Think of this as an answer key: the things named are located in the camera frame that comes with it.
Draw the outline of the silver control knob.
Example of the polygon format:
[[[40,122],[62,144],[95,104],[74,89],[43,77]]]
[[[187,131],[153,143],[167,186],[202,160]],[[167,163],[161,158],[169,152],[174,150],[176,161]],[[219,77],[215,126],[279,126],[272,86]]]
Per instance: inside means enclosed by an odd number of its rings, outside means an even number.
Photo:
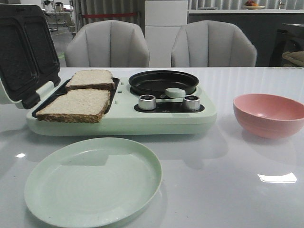
[[[154,110],[156,108],[156,97],[153,95],[141,95],[138,99],[138,107],[144,111]]]
[[[197,111],[200,109],[200,98],[195,95],[187,95],[183,98],[182,107],[184,110]]]

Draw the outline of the dark grey counter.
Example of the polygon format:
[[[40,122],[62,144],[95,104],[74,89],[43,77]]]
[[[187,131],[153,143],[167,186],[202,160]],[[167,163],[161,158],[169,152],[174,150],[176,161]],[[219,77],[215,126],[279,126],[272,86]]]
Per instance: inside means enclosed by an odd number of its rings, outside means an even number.
[[[302,9],[189,10],[189,23],[201,20],[238,26],[257,49],[257,67],[281,67],[285,51],[304,49]]]

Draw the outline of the bread slice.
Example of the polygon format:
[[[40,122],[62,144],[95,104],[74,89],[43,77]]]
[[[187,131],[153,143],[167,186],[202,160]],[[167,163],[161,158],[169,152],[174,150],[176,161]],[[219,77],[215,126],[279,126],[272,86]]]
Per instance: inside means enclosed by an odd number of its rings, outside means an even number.
[[[62,123],[98,123],[110,100],[110,92],[100,89],[76,89],[60,95],[36,112],[40,121]]]
[[[72,76],[70,81],[66,84],[66,90],[75,89],[101,89],[113,90],[115,87],[113,75],[109,70],[81,70]]]

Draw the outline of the left grey upholstered chair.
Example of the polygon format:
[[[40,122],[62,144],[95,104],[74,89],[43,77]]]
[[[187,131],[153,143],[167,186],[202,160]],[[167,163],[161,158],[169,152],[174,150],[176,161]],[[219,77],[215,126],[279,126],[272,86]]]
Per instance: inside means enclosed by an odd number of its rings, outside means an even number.
[[[142,29],[118,20],[83,26],[65,51],[67,67],[148,67],[149,60]]]

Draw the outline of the silver right control knob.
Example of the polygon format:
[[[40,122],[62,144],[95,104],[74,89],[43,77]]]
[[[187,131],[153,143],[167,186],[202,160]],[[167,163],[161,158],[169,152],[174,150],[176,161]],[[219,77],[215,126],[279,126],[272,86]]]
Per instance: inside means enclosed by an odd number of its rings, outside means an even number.
[[[200,98],[195,95],[187,95],[183,98],[182,107],[184,110],[197,111],[200,109]]]

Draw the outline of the black round frying pan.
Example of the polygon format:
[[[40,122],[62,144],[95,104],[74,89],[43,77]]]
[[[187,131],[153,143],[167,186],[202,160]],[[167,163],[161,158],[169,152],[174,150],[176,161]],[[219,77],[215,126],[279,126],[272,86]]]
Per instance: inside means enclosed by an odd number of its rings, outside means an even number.
[[[129,78],[129,85],[137,95],[153,95],[160,98],[167,88],[179,88],[190,95],[195,92],[199,79],[189,73],[174,70],[151,70]]]

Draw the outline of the pink plastic bowl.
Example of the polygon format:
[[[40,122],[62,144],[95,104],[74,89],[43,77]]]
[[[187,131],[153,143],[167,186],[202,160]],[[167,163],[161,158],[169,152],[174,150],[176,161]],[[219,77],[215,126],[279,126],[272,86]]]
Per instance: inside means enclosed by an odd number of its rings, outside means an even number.
[[[304,127],[304,105],[271,94],[244,94],[233,100],[236,120],[247,131],[260,137],[280,139]]]

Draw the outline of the silver left control knob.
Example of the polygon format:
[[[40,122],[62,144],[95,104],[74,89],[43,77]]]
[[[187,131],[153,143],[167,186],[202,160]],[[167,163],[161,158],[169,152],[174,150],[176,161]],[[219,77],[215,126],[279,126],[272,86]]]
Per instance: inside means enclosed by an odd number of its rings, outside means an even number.
[[[138,99],[138,107],[144,111],[154,110],[156,108],[156,97],[153,95],[141,95]]]

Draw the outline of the breakfast maker lid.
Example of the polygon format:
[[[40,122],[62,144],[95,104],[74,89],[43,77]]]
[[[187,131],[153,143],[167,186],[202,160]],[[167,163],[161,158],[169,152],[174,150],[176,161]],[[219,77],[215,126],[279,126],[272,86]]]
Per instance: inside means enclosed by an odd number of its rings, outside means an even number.
[[[61,81],[60,63],[42,9],[0,6],[0,102],[30,109]]]

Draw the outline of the right grey upholstered chair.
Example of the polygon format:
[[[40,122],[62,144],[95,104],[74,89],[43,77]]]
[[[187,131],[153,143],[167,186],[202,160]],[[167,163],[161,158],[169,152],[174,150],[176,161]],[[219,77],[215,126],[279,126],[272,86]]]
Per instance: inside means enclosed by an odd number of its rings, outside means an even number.
[[[255,67],[257,49],[236,25],[202,20],[182,26],[171,50],[172,67]]]

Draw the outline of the grey upholstered chair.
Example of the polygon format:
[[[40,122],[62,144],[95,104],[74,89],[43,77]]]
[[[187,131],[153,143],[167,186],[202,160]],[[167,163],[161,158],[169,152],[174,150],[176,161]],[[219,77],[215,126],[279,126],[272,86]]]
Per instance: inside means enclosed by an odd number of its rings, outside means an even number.
[[[118,20],[83,26],[65,51],[67,67],[148,67],[149,60],[142,29]]]
[[[182,26],[171,50],[172,67],[255,67],[257,49],[236,25],[202,20]]]

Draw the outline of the fruit plate on counter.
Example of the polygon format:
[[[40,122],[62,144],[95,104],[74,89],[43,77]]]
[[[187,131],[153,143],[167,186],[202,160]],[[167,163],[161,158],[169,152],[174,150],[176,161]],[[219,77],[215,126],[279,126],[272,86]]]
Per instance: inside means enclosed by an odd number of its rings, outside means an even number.
[[[260,6],[254,0],[247,0],[243,6],[247,10],[261,10],[265,8],[265,6]]]

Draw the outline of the red barrier tape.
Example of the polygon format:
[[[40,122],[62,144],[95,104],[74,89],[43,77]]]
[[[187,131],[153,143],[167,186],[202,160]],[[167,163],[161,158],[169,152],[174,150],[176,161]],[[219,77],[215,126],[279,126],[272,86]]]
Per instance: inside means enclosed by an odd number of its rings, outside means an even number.
[[[83,14],[82,18],[96,19],[96,18],[121,18],[121,17],[134,17],[137,16],[137,12],[132,13],[115,13],[115,14]]]

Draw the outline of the mint green plate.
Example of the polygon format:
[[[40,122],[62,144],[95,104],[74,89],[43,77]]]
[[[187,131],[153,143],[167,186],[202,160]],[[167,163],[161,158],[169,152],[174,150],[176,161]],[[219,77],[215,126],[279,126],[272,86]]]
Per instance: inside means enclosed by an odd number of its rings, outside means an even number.
[[[162,181],[158,157],[123,138],[70,144],[42,160],[29,175],[24,199],[38,219],[63,228],[94,228],[135,216]]]

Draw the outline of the mint green breakfast maker base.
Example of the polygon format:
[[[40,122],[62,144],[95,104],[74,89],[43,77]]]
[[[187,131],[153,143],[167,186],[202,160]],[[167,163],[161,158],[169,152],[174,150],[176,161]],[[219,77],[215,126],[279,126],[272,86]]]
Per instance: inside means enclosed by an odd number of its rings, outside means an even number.
[[[201,103],[201,110],[197,112],[144,113],[135,109],[138,96],[131,93],[128,78],[114,78],[114,83],[110,106],[98,123],[47,122],[35,117],[36,111],[47,104],[51,96],[63,92],[65,83],[61,83],[30,109],[27,124],[33,132],[51,136],[194,134],[207,131],[217,118],[215,105],[200,86],[194,92]]]

